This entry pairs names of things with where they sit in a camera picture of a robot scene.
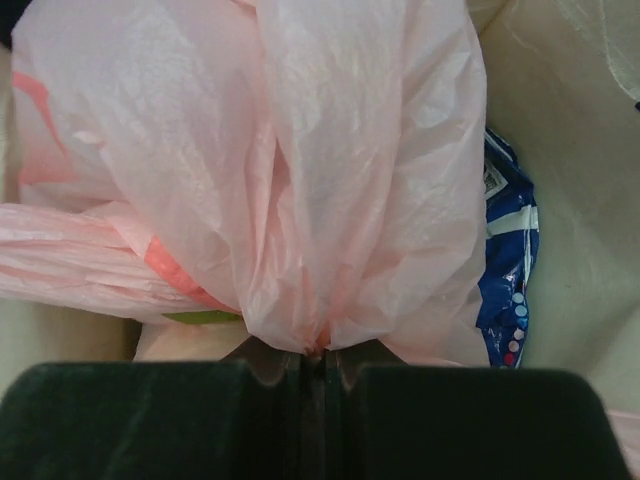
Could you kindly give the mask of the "pink plastic bag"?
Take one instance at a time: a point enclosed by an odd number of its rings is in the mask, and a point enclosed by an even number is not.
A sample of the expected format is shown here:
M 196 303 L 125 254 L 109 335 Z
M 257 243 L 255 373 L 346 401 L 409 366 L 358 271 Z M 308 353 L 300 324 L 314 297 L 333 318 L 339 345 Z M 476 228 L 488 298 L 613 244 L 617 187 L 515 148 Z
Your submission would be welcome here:
M 33 1 L 11 83 L 3 296 L 487 364 L 486 74 L 464 2 Z

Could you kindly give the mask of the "beige canvas tote bag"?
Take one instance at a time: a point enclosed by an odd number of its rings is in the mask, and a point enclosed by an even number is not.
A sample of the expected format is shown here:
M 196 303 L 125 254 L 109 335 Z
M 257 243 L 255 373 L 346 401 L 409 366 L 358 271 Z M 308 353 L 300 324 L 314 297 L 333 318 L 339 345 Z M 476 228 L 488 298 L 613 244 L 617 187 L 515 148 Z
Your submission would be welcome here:
M 538 206 L 519 366 L 577 373 L 614 417 L 637 420 L 639 5 L 495 1 L 477 25 L 476 4 L 462 2 L 486 74 L 484 134 L 511 146 Z M 21 200 L 11 52 L 1 54 L 1 207 Z M 1 293 L 1 382 L 52 360 L 214 359 L 252 336 L 231 313 L 149 323 Z

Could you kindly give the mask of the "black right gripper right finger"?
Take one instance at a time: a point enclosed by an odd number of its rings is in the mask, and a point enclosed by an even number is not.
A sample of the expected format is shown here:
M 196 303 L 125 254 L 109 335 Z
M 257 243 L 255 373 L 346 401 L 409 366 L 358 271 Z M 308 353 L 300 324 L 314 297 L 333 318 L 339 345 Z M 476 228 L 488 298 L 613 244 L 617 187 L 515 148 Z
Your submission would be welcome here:
M 378 341 L 328 352 L 331 479 L 626 479 L 600 398 L 557 370 L 412 366 Z

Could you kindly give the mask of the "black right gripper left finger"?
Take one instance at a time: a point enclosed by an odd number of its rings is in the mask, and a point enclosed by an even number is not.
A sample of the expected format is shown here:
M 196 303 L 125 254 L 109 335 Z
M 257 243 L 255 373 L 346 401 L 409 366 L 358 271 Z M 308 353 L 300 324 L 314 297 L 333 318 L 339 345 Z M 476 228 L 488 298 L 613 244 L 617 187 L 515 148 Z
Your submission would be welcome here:
M 5 479 L 316 479 L 303 359 L 44 363 L 1 401 Z

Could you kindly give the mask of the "blue Doritos chips bag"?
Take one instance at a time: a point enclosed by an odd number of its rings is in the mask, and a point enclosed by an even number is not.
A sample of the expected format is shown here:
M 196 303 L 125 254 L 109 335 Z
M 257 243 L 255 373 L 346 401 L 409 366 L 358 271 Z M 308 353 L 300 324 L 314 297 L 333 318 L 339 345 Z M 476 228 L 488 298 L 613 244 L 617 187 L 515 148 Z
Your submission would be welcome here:
M 490 365 L 515 369 L 529 327 L 526 289 L 539 249 L 538 206 L 534 184 L 514 150 L 490 129 L 484 134 L 484 152 L 485 272 L 476 326 Z

